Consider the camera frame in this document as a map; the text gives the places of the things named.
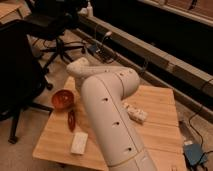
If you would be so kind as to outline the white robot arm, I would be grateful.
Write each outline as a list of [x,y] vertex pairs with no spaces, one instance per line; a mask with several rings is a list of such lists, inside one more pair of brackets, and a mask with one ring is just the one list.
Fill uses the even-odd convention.
[[122,105],[139,87],[137,72],[129,67],[91,66],[86,58],[69,63],[67,71],[75,79],[109,171],[157,171]]

